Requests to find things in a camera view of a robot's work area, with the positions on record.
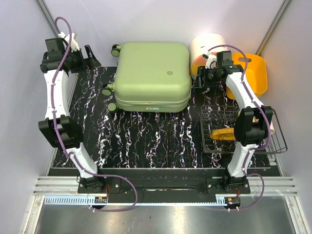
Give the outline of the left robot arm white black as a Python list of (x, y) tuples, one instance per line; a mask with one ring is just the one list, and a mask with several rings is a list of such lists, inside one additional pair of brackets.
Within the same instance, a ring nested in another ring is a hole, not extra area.
[(39, 122), (39, 130), (52, 147), (64, 153), (79, 171), (79, 187), (89, 193), (106, 191), (105, 179), (98, 172), (98, 166), (89, 156), (83, 144), (83, 131), (69, 113), (67, 104), (67, 83), (69, 73), (78, 73), (100, 67), (89, 45), (85, 46), (87, 58), (74, 39), (74, 34), (59, 34), (57, 38), (46, 39), (40, 69), (47, 86), (47, 109), (45, 118)]

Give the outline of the green hard-shell suitcase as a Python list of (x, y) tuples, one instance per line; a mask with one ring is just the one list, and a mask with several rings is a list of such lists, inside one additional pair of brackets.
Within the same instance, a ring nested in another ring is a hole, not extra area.
[(113, 45), (118, 57), (114, 82), (103, 94), (114, 94), (110, 112), (178, 113), (191, 97), (189, 51), (177, 42), (127, 42)]

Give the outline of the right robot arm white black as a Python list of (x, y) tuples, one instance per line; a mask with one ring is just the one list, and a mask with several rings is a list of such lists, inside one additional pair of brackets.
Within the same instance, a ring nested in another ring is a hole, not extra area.
[(247, 168), (256, 150), (263, 150), (262, 141), (267, 144), (271, 138), (271, 120), (273, 109), (264, 106), (253, 92), (245, 76), (246, 67), (235, 65), (231, 51), (221, 51), (215, 56), (214, 68), (200, 66), (198, 77), (203, 86), (222, 81), (232, 91), (239, 106), (239, 115), (232, 128), (214, 130), (210, 134), (213, 140), (235, 140), (233, 157), (222, 178), (211, 183), (214, 192), (226, 193), (240, 191), (247, 184)]

